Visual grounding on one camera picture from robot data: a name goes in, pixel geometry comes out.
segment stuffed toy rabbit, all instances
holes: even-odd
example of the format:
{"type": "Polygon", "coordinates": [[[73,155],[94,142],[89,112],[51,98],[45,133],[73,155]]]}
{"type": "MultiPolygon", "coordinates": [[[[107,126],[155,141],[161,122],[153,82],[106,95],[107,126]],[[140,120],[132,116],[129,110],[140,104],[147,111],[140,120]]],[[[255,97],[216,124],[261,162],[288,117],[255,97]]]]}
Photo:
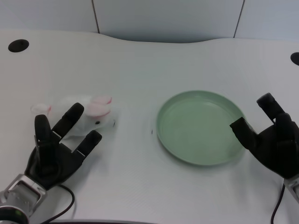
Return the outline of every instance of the stuffed toy rabbit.
{"type": "Polygon", "coordinates": [[[103,127],[109,121],[111,97],[68,96],[53,105],[36,104],[31,107],[33,114],[45,114],[53,127],[75,103],[84,107],[84,112],[74,127],[67,133],[70,136],[85,136],[91,130],[103,127]]]}

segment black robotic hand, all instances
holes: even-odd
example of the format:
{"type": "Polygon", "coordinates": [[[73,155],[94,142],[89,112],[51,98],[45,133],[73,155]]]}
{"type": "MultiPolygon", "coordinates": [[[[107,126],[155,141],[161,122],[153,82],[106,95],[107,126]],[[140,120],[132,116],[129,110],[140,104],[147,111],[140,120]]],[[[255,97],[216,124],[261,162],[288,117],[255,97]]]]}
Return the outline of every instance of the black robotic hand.
{"type": "Polygon", "coordinates": [[[102,139],[98,132],[91,131],[73,152],[59,143],[80,119],[83,111],[81,104],[74,104],[52,130],[45,115],[35,118],[36,147],[30,155],[25,175],[46,190],[66,181],[76,172],[102,139]]]}
{"type": "Polygon", "coordinates": [[[299,128],[270,93],[259,98],[257,104],[272,126],[256,134],[243,117],[230,126],[240,143],[264,166],[290,179],[299,173],[299,128]]]}

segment white tabletop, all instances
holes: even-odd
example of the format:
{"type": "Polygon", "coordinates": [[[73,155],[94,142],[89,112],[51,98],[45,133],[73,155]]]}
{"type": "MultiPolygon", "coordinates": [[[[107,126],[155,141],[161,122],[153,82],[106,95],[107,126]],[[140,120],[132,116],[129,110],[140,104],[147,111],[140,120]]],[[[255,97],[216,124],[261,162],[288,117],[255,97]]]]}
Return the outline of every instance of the white tabletop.
{"type": "MultiPolygon", "coordinates": [[[[299,43],[219,39],[175,44],[129,42],[94,33],[0,31],[0,189],[23,173],[34,147],[30,106],[72,94],[111,95],[116,125],[65,183],[76,209],[61,219],[161,224],[270,222],[282,179],[248,151],[232,163],[197,167],[158,143],[155,116],[169,97],[187,90],[231,99],[257,132],[271,122],[256,104],[270,92],[299,122],[299,43]],[[26,39],[29,47],[7,47],[26,39]]],[[[70,196],[53,188],[32,217],[63,210],[70,196]]],[[[299,205],[286,191],[275,223],[296,224],[299,205]]]]}

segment small black dot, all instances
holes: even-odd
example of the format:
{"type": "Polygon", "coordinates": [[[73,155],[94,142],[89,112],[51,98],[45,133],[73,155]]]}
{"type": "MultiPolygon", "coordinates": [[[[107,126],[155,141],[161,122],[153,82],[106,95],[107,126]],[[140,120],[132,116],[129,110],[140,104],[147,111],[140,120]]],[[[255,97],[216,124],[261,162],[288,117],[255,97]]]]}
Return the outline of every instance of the small black dot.
{"type": "Polygon", "coordinates": [[[291,55],[291,61],[296,64],[299,65],[299,52],[293,53],[291,55]]]}
{"type": "Polygon", "coordinates": [[[11,42],[8,46],[8,50],[17,53],[26,50],[28,46],[29,42],[21,39],[11,42]]]}

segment light green plate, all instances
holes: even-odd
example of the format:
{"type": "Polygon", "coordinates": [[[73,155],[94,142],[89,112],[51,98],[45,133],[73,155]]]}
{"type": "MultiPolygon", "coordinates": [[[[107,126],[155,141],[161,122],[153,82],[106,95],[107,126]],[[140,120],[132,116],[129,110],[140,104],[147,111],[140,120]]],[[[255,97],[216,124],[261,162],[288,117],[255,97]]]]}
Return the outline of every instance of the light green plate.
{"type": "Polygon", "coordinates": [[[170,98],[157,117],[157,134],[174,156],[197,165],[230,161],[243,151],[230,124],[244,117],[230,100],[207,91],[170,98]]]}

